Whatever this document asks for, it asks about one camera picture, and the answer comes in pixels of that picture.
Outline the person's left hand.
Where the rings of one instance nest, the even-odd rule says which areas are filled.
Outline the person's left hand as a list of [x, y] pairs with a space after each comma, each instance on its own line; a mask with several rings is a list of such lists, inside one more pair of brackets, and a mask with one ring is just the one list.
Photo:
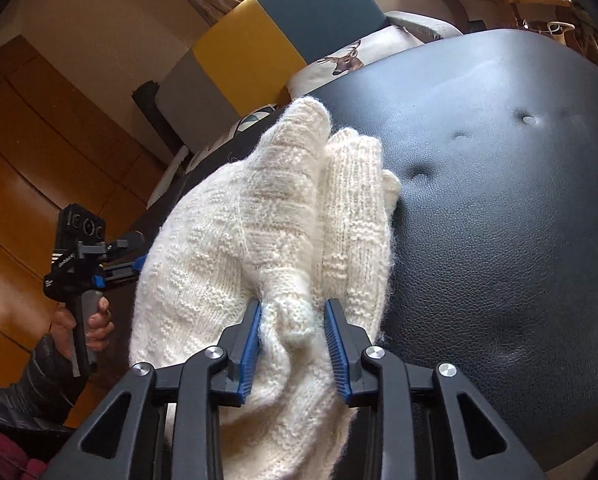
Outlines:
[[[52, 335], [56, 349], [68, 360], [72, 355], [72, 330], [75, 325], [73, 315], [60, 304], [52, 315], [48, 332]], [[109, 301], [106, 297], [99, 299], [97, 311], [90, 316], [87, 326], [87, 348], [93, 352], [103, 352], [108, 347], [109, 337], [114, 331]]]

